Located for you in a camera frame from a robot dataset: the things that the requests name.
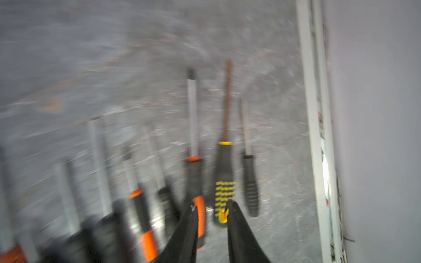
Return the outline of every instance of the screwdriver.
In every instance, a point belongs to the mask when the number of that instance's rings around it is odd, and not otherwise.
[[[9,213],[9,203],[6,187],[8,167],[3,148],[0,146],[0,263],[36,263],[40,257],[30,237],[26,238],[25,244],[18,245],[13,234],[12,219]]]
[[[170,240],[174,231],[177,228],[177,224],[180,221],[180,212],[174,201],[174,196],[171,189],[165,184],[164,174],[162,167],[159,163],[159,156],[157,155],[157,148],[155,140],[152,139],[151,133],[148,131],[147,126],[144,126],[144,132],[147,135],[147,144],[150,154],[152,157],[152,167],[155,173],[155,180],[158,186],[158,197],[161,201],[164,209],[164,222],[165,222],[165,236],[167,240]]]
[[[64,214],[69,224],[70,237],[64,244],[67,257],[70,263],[89,263],[95,261],[93,241],[80,227],[80,220],[77,215],[75,199],[70,187],[70,167],[67,162],[60,162],[54,165],[57,176],[57,185],[64,206]]]
[[[101,152],[101,143],[97,138],[97,127],[100,121],[95,117],[88,122],[89,138],[91,141],[93,162],[98,181],[99,196],[101,199],[104,217],[99,221],[100,237],[103,242],[103,263],[129,262],[128,253],[123,244],[120,233],[120,223],[117,215],[113,212],[111,195],[109,193],[106,173],[105,156]]]
[[[244,194],[248,213],[256,217],[259,213],[259,193],[254,173],[254,157],[251,153],[250,133],[248,130],[247,101],[241,99],[242,127],[244,135],[244,156],[242,158],[244,172]]]
[[[226,202],[234,199],[235,182],[231,166],[231,142],[228,141],[229,123],[229,88],[231,85],[232,61],[226,62],[226,94],[225,117],[222,141],[219,142],[214,174],[215,199],[213,203],[213,221],[221,227],[226,227]]]
[[[142,231],[141,244],[146,262],[153,261],[158,256],[157,243],[152,231],[148,206],[145,195],[139,188],[137,176],[132,163],[132,156],[128,146],[123,147],[123,166],[129,184],[129,199],[136,212],[137,220]]]
[[[190,116],[190,155],[187,158],[187,189],[186,203],[196,203],[199,215],[199,228],[197,232],[197,250],[203,248],[205,242],[205,199],[202,190],[202,156],[199,155],[199,135],[197,125],[197,96],[196,96],[196,72],[188,70],[187,90],[189,95]]]

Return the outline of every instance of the black screwdriver handle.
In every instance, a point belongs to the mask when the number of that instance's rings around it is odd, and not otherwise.
[[[188,157],[186,162],[187,167],[187,188],[185,207],[189,206],[192,201],[196,203],[197,213],[199,215],[199,228],[197,231],[197,249],[203,248],[205,243],[206,232],[206,207],[205,198],[202,190],[202,157],[193,156]]]
[[[193,198],[203,196],[202,190],[202,159],[186,162],[187,168],[187,185],[186,198],[184,200],[185,206],[190,205]]]
[[[254,173],[253,155],[244,155],[242,160],[244,168],[244,194],[248,213],[256,217],[259,213],[259,192],[256,175]]]
[[[169,240],[177,229],[177,225],[180,221],[180,211],[178,210],[174,201],[174,196],[168,186],[164,186],[164,188],[158,191],[158,197],[164,208],[165,235],[167,240]]]
[[[152,262],[159,254],[155,235],[152,231],[148,206],[143,191],[137,189],[130,193],[130,200],[132,201],[137,218],[139,220],[142,235],[140,237],[143,256],[146,262]]]
[[[122,262],[128,263],[128,250],[125,248],[121,227],[115,213],[107,215],[101,219],[100,223],[100,240],[104,245],[102,251],[103,263]]]

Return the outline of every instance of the screwdriver handle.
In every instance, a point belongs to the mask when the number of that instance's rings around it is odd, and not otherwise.
[[[100,240],[103,242],[103,263],[128,263],[128,252],[121,236],[120,224],[115,213],[111,213],[99,222],[101,228]]]
[[[187,166],[187,189],[186,189],[186,207],[191,202],[195,202],[197,213],[199,215],[199,228],[197,230],[197,250],[201,250],[205,243],[206,229],[206,210],[205,198],[202,191],[202,157],[188,157]]]
[[[133,203],[137,218],[142,231],[141,244],[143,256],[146,262],[151,262],[158,256],[157,243],[152,231],[148,206],[143,191],[138,189],[130,194],[130,200]]]
[[[27,263],[25,254],[20,246],[16,246],[8,252],[0,255],[0,263]]]
[[[69,263],[95,262],[93,240],[86,231],[81,230],[71,235],[64,244]]]
[[[252,217],[256,217],[259,213],[259,193],[254,173],[254,157],[253,155],[244,155],[242,159],[244,168],[244,194],[248,213]]]
[[[174,201],[173,194],[168,186],[164,186],[158,191],[158,197],[164,208],[165,235],[170,240],[180,221],[180,212]]]
[[[213,221],[220,227],[226,227],[226,202],[228,200],[234,200],[235,194],[230,142],[222,141],[218,145],[214,180],[215,199],[213,203]]]

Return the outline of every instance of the yellow pattern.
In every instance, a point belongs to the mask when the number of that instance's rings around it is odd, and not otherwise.
[[[228,221],[228,218],[227,218],[228,213],[229,213],[229,209],[227,209],[226,212],[220,211],[219,212],[219,222],[225,224]]]
[[[229,186],[229,185],[234,185],[235,184],[235,182],[223,182],[223,181],[219,181],[219,182],[216,182],[216,185],[221,185],[221,186]]]
[[[217,191],[232,191],[235,190],[235,186],[233,187],[222,187],[222,186],[218,186],[216,188]]]
[[[234,197],[217,197],[215,198],[215,201],[228,201],[228,200],[234,200]]]
[[[228,193],[222,193],[222,192],[217,192],[216,195],[220,195],[220,196],[229,196],[229,195],[234,195],[235,192],[228,192]]]

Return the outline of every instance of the screwdriver tip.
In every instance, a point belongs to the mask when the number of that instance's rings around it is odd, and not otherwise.
[[[189,80],[195,80],[196,79],[196,71],[194,69],[188,69],[187,76]]]

